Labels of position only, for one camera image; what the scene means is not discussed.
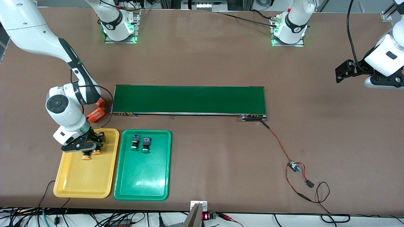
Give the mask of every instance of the brown table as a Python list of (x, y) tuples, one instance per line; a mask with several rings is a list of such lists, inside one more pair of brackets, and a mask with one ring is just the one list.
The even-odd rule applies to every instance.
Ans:
[[(306, 164), (310, 180), (330, 185), (324, 206), (332, 213), (404, 215), (404, 93), (367, 89), (365, 76), (335, 83), (335, 67), (352, 58), (345, 14), (315, 13), (305, 47), (288, 48), (271, 46), (268, 27), (207, 11), (153, 10), (142, 21), (138, 44), (120, 45), (103, 44), (90, 8), (41, 12), (110, 90), (115, 84), (264, 86), (268, 124), (291, 158)], [(266, 22), (256, 13), (235, 14)], [(353, 14), (358, 56), (390, 27), (379, 14)], [(69, 70), (60, 59), (11, 44), (0, 73), (0, 206), (35, 207), (61, 157), (45, 95), (69, 82)], [(287, 159), (262, 124), (235, 117), (114, 116), (108, 126), (173, 133), (167, 200), (125, 202), (111, 194), (71, 199), (67, 207), (188, 210), (191, 200), (207, 200), (210, 209), (227, 212), (323, 212), (289, 187)], [(290, 180), (314, 198), (301, 174), (290, 173)], [(50, 191), (43, 206), (65, 201)]]

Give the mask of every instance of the cable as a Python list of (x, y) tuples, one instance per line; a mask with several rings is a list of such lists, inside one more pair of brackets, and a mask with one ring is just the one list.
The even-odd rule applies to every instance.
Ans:
[(278, 140), (278, 143), (279, 143), (279, 145), (280, 145), (280, 148), (282, 149), (283, 153), (285, 153), (286, 157), (288, 157), (289, 162), (291, 162), (292, 160), (290, 159), (288, 153), (286, 152), (285, 147), (283, 146), (282, 142), (280, 141), (280, 139), (278, 138), (278, 136), (275, 134), (275, 132), (272, 131), (272, 129), (271, 129), (264, 121), (261, 121), (261, 123), (262, 123), (267, 129), (269, 129), (269, 130), (272, 132), (272, 134), (276, 137), (276, 139)]
[(46, 189), (45, 189), (45, 193), (44, 193), (44, 195), (42, 196), (41, 201), (39, 201), (39, 203), (38, 203), (38, 208), (41, 207), (41, 203), (42, 203), (42, 201), (44, 200), (45, 195), (46, 195), (46, 192), (48, 191), (49, 185), (50, 185), (52, 182), (55, 182), (55, 181), (50, 181), (50, 182), (48, 183), (48, 186), (47, 186)]
[(404, 225), (404, 223), (400, 220), (400, 219), (398, 219), (398, 217), (396, 217), (396, 216), (393, 216), (393, 215), (390, 215), (391, 217), (393, 217), (393, 218), (395, 218), (395, 219), (397, 219), (399, 222), (401, 222), (401, 224), (403, 224)]
[(250, 10), (251, 12), (257, 12), (261, 17), (263, 17), (263, 18), (265, 18), (265, 19), (268, 19), (268, 20), (270, 20), (271, 19), (271, 17), (267, 17), (267, 16), (265, 16), (264, 14), (262, 14), (260, 11), (258, 11), (258, 10), (256, 10), (256, 9), (252, 9), (252, 10)]
[(130, 1), (128, 3), (131, 4), (133, 6), (133, 8), (136, 8)]
[(159, 223), (159, 227), (166, 227), (166, 225), (164, 224), (163, 218), (161, 217), (161, 213), (158, 213), (158, 223)]
[(143, 9), (143, 8), (126, 9), (126, 7), (114, 6), (114, 5), (111, 5), (111, 4), (109, 4), (109, 3), (104, 2), (103, 0), (100, 0), (100, 2), (102, 2), (102, 3), (106, 4), (106, 5), (109, 5), (109, 6), (115, 7), (115, 8), (117, 8), (117, 9), (123, 9), (123, 10), (125, 10), (125, 11), (136, 11), (136, 10), (139, 10), (139, 9)]
[[(290, 183), (289, 176), (288, 176), (288, 167), (292, 168), (292, 166), (290, 165), (291, 162), (292, 162), (291, 158), (289, 157), (288, 153), (286, 152), (285, 147), (283, 146), (282, 142), (280, 141), (280, 139), (279, 139), (279, 137), (276, 135), (276, 133), (275, 133), (264, 121), (261, 121), (261, 123), (262, 123), (266, 128), (268, 128), (268, 129), (271, 131), (271, 133), (276, 137), (276, 139), (277, 139), (277, 141), (278, 141), (280, 147), (282, 148), (283, 153), (285, 153), (286, 157), (288, 158), (288, 161), (289, 161), (289, 162), (286, 164), (285, 177), (286, 177), (286, 180), (288, 181), (289, 186), (292, 188), (292, 190), (293, 190), (298, 196), (302, 197), (303, 199), (305, 199), (305, 200), (307, 200), (307, 201), (309, 201), (309, 202), (311, 202), (311, 203), (316, 203), (316, 204), (318, 204), (324, 211), (327, 212), (327, 214), (331, 214), (331, 213), (321, 204), (321, 203), (323, 203), (324, 201), (326, 201), (326, 199), (328, 198), (328, 196), (330, 195), (330, 192), (331, 192), (331, 191), (330, 191), (330, 186), (327, 184), (327, 182), (322, 181), (322, 182), (320, 182), (320, 183), (317, 185), (317, 188), (316, 188), (316, 198), (317, 198), (317, 201), (313, 201), (313, 200), (311, 200), (310, 198), (308, 198), (307, 196), (303, 195), (302, 193), (299, 193), (298, 191), (296, 191), (296, 189), (293, 187), (292, 183)], [(306, 168), (306, 165), (303, 164), (303, 163), (301, 163), (301, 162), (294, 162), (294, 164), (296, 164), (296, 165), (298, 165), (298, 166), (299, 166), (299, 165), (302, 165), (302, 166), (303, 166), (303, 179), (306, 181), (306, 183), (307, 183), (307, 185), (308, 185), (309, 187), (314, 187), (314, 184), (313, 184), (311, 181), (309, 181), (309, 180), (307, 179), (307, 177), (306, 177), (306, 169), (307, 169), (307, 168)], [(327, 186), (328, 193), (327, 193), (327, 195), (325, 196), (324, 199), (320, 200), (320, 196), (319, 196), (319, 193), (318, 193), (318, 189), (320, 188), (320, 186), (321, 186), (322, 184), (325, 184), (325, 185)], [(330, 217), (330, 219), (332, 220), (332, 223), (334, 223), (335, 225), (336, 225), (336, 223), (345, 223), (345, 222), (336, 222), (336, 221), (333, 220), (333, 218), (332, 218), (331, 216), (329, 216), (329, 217)]]
[(238, 222), (238, 221), (232, 219), (229, 215), (226, 215), (226, 214), (223, 214), (223, 213), (220, 213), (220, 212), (216, 212), (216, 214), (217, 214), (218, 217), (220, 217), (220, 218), (222, 218), (222, 219), (225, 219), (226, 221), (235, 222), (235, 223), (241, 225), (242, 227), (244, 227), (243, 224), (241, 224), (240, 222)]
[(143, 214), (143, 218), (141, 218), (139, 221), (132, 222), (133, 216), (134, 216), (135, 214), (138, 214), (138, 213), (134, 213), (134, 214), (132, 215), (132, 217), (130, 218), (130, 224), (131, 224), (131, 225), (134, 225), (134, 224), (136, 224), (136, 223), (141, 222), (141, 221), (142, 221), (143, 219), (145, 219), (145, 217), (146, 217), (145, 213), (142, 213), (142, 214)]
[(50, 226), (49, 226), (49, 223), (48, 223), (48, 220), (46, 219), (46, 216), (45, 216), (45, 209), (42, 210), (42, 216), (43, 216), (43, 218), (44, 218), (46, 227), (50, 227)]
[(65, 214), (64, 214), (64, 213), (62, 213), (62, 217), (63, 217), (63, 220), (65, 221), (66, 226), (67, 226), (67, 227), (70, 227), (69, 224), (68, 224), (67, 221), (66, 221), (66, 218), (65, 218)]
[(59, 223), (59, 211), (70, 201), (70, 198), (59, 208), (59, 210), (56, 213), (56, 217), (55, 217), (55, 225), (57, 226), (57, 224)]
[(353, 54), (353, 59), (355, 60), (355, 64), (356, 66), (364, 73), (366, 74), (370, 74), (371, 72), (366, 71), (364, 69), (362, 69), (362, 67), (359, 65), (358, 59), (356, 57), (356, 52), (355, 52), (355, 48), (354, 48), (354, 43), (352, 41), (352, 37), (351, 37), (351, 32), (349, 31), (349, 16), (351, 14), (351, 9), (352, 9), (352, 4), (354, 3), (354, 0), (351, 0), (349, 7), (348, 7), (348, 13), (347, 13), (347, 34), (348, 34), (348, 39), (349, 39), (349, 43), (351, 44), (351, 50), (352, 50), (352, 54)]
[(251, 23), (266, 25), (266, 26), (270, 26), (270, 27), (276, 27), (276, 25), (261, 23), (261, 22), (257, 22), (257, 21), (252, 21), (252, 20), (249, 20), (249, 19), (245, 19), (245, 18), (242, 18), (242, 17), (233, 16), (233, 15), (230, 15), (230, 14), (225, 14), (225, 13), (218, 13), (218, 14), (226, 15), (226, 16), (229, 16), (229, 17), (234, 17), (234, 18), (237, 18), (237, 19), (240, 19), (240, 20), (243, 20), (243, 21), (251, 22)]
[(112, 93), (111, 93), (108, 89), (104, 88), (103, 86), (95, 85), (95, 84), (92, 84), (92, 85), (81, 85), (81, 86), (78, 86), (78, 87), (79, 87), (79, 88), (84, 88), (84, 87), (99, 87), (99, 88), (102, 88), (102, 89), (104, 89), (105, 91), (107, 91), (108, 94), (111, 96), (111, 100), (112, 100), (111, 112), (110, 112), (110, 115), (109, 115), (109, 118), (108, 118), (107, 123), (105, 123), (103, 126), (95, 127), (95, 128), (93, 128), (93, 129), (104, 128), (105, 126), (107, 126), (107, 124), (111, 121), (111, 118), (112, 118), (112, 115), (113, 115), (113, 114), (112, 114), (112, 110), (114, 109), (114, 96), (112, 95)]
[(281, 224), (279, 224), (278, 219), (276, 218), (276, 214), (274, 214), (274, 217), (275, 217), (276, 224), (278, 224), (278, 225), (279, 225), (279, 227), (282, 227), (282, 226), (281, 226)]
[(154, 7), (154, 5), (150, 5), (149, 10), (145, 13), (145, 15), (143, 17), (140, 18), (139, 23), (143, 20), (143, 18), (145, 18), (147, 16), (148, 13), (150, 13), (150, 11), (152, 10), (152, 8)]
[[(70, 83), (71, 83), (72, 85), (74, 85), (74, 84), (73, 84), (73, 80), (72, 80), (72, 76), (73, 76), (73, 73), (72, 73), (72, 70), (70, 70)], [(111, 121), (111, 118), (112, 118), (112, 110), (114, 109), (114, 96), (112, 95), (112, 93), (111, 93), (108, 89), (104, 88), (103, 86), (95, 85), (95, 84), (81, 85), (81, 86), (77, 86), (77, 87), (79, 87), (79, 88), (98, 87), (98, 88), (102, 88), (102, 89), (104, 89), (105, 91), (108, 92), (108, 94), (111, 96), (111, 101), (112, 101), (112, 104), (111, 104), (111, 112), (110, 112), (108, 121), (107, 121), (107, 123), (105, 123), (103, 126), (95, 127), (95, 128), (93, 128), (93, 129), (104, 128), (105, 126), (107, 126), (107, 124)]]
[[(341, 223), (341, 224), (342, 224), (342, 223), (347, 223), (347, 222), (349, 222), (349, 221), (351, 220), (351, 216), (350, 216), (349, 214), (347, 214), (347, 215), (341, 215), (341, 214), (335, 215), (335, 214), (333, 214), (333, 215), (334, 215), (334, 216), (345, 216), (345, 217), (348, 217), (348, 219), (345, 220), (345, 221), (335, 221), (335, 220), (331, 217), (331, 214), (320, 214), (320, 218), (321, 218), (321, 220), (322, 220), (323, 222), (325, 222), (325, 223), (334, 224), (335, 227), (337, 227), (337, 223)], [(331, 219), (331, 221), (326, 221), (326, 220), (324, 220), (323, 216), (329, 217), (329, 218)]]

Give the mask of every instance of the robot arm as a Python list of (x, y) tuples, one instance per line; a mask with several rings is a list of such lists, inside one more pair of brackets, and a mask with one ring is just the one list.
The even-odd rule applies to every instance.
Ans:
[(96, 103), (101, 91), (93, 86), (97, 83), (71, 46), (53, 34), (32, 0), (1, 0), (0, 22), (19, 48), (64, 60), (78, 78), (77, 82), (51, 88), (46, 97), (46, 109), (60, 125), (54, 138), (67, 145), (87, 133), (90, 123), (79, 106)]
[(297, 43), (304, 36), (314, 10), (313, 0), (293, 0), (290, 11), (283, 12), (279, 16), (282, 22), (278, 25), (274, 36), (286, 44)]
[(354, 61), (347, 60), (336, 68), (337, 83), (348, 77), (369, 74), (370, 76), (364, 81), (364, 85), (368, 88), (403, 88), (404, 0), (393, 1), (402, 16), (401, 20), (379, 39), (362, 61), (359, 61), (361, 67)]
[(85, 0), (96, 12), (107, 36), (113, 41), (122, 41), (134, 33), (129, 28), (133, 13), (115, 7), (114, 0)]

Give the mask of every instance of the wire connector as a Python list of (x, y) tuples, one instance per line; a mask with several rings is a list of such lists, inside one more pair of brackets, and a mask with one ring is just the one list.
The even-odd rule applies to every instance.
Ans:
[(309, 181), (309, 180), (306, 180), (306, 184), (307, 184), (307, 186), (309, 186), (309, 187), (314, 187), (313, 182), (311, 182), (311, 181)]
[(225, 215), (225, 214), (223, 214), (223, 213), (217, 213), (217, 212), (216, 212), (216, 214), (217, 214), (217, 216), (218, 216), (219, 218), (223, 218), (223, 219), (225, 219), (226, 221), (231, 221), (231, 217), (229, 217), (229, 216), (227, 216), (227, 215)]
[(163, 218), (160, 216), (158, 217), (159, 226), (158, 227), (166, 227), (163, 221)]
[(57, 225), (60, 223), (60, 218), (59, 217), (55, 217), (55, 219), (53, 220), (53, 224)]
[(290, 167), (294, 172), (301, 171), (299, 165), (296, 164), (295, 161), (293, 161), (293, 160), (291, 160), (291, 161), (289, 162), (289, 167)]

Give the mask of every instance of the power cable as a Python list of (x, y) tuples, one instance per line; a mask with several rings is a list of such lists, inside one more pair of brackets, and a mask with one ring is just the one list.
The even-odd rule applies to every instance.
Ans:
[(351, 32), (349, 31), (349, 16), (351, 15), (351, 9), (352, 9), (352, 4), (354, 3), (354, 0), (351, 0), (349, 7), (348, 7), (348, 12), (347, 12), (347, 34), (348, 34), (348, 39), (349, 39), (349, 43), (351, 45), (351, 50), (352, 50), (352, 54), (353, 54), (353, 59), (355, 61), (356, 66), (364, 73), (366, 74), (370, 74), (371, 72), (364, 70), (361, 65), (358, 62), (358, 59), (356, 57), (356, 52), (355, 52), (355, 47), (354, 47), (354, 43), (352, 41), (352, 37), (351, 37)]
[(240, 19), (240, 20), (243, 20), (243, 21), (251, 22), (251, 23), (256, 23), (256, 24), (265, 25), (265, 26), (270, 26), (270, 27), (276, 27), (276, 25), (261, 23), (261, 22), (258, 22), (258, 21), (252, 21), (252, 20), (249, 20), (249, 19), (246, 19), (246, 18), (237, 17), (237, 16), (230, 15), (230, 14), (225, 14), (225, 13), (218, 13), (218, 14), (226, 15), (226, 16), (229, 16), (229, 17), (234, 17), (234, 18), (237, 18), (237, 19)]

